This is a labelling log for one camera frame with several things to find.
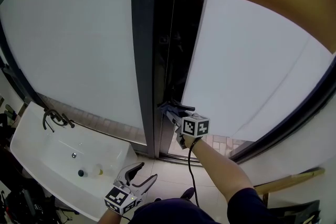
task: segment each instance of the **dark shirt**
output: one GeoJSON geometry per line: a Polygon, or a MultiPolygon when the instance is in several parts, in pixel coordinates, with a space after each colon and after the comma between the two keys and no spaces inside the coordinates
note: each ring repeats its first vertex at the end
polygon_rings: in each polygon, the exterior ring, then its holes
{"type": "MultiPolygon", "coordinates": [[[[263,204],[256,191],[245,188],[238,191],[229,201],[227,217],[230,224],[281,224],[263,204]]],[[[206,212],[184,199],[168,199],[144,205],[134,213],[130,224],[173,223],[173,224],[216,224],[206,212]]]]}

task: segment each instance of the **shoe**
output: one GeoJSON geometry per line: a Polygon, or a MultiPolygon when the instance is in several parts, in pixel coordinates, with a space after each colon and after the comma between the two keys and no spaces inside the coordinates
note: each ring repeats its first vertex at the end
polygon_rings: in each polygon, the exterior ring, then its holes
{"type": "Polygon", "coordinates": [[[181,199],[190,200],[194,196],[195,190],[193,187],[187,189],[184,194],[182,194],[181,199]]]}

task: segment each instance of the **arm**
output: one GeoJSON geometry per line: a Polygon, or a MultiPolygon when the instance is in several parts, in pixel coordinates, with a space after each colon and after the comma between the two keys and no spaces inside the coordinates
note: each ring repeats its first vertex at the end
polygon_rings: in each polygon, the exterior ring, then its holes
{"type": "Polygon", "coordinates": [[[121,215],[116,212],[107,209],[105,214],[98,221],[98,224],[119,224],[121,220],[121,215]]]}
{"type": "MultiPolygon", "coordinates": [[[[189,148],[194,138],[186,135],[183,137],[185,145],[189,148]]],[[[215,151],[203,140],[195,144],[193,153],[227,202],[241,189],[253,188],[247,175],[236,163],[215,151]]]]}

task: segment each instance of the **faucet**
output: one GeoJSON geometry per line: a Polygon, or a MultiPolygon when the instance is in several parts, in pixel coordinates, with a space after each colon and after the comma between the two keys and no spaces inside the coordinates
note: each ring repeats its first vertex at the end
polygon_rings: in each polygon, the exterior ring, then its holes
{"type": "Polygon", "coordinates": [[[42,121],[42,125],[44,130],[47,129],[46,127],[46,123],[48,124],[49,128],[52,130],[52,132],[54,133],[55,131],[53,130],[53,128],[51,128],[51,126],[49,125],[49,123],[46,121],[47,116],[50,115],[51,120],[59,125],[59,126],[65,126],[67,124],[69,124],[71,126],[71,128],[75,128],[75,125],[68,119],[68,117],[63,113],[62,116],[55,110],[55,109],[49,109],[44,113],[43,116],[43,121],[42,121]],[[54,118],[56,118],[56,120],[58,122],[62,121],[62,124],[57,123],[56,121],[54,121],[54,118]]]}

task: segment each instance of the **white sink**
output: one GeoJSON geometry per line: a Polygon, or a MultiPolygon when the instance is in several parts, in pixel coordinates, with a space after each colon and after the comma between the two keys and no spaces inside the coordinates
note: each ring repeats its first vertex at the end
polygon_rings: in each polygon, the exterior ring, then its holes
{"type": "Polygon", "coordinates": [[[98,221],[106,211],[104,196],[121,168],[137,162],[130,143],[80,125],[42,126],[43,108],[30,103],[14,133],[11,151],[44,188],[79,213],[98,221]],[[102,175],[93,173],[100,167],[102,175]],[[78,170],[85,171],[84,177],[78,170]]]}

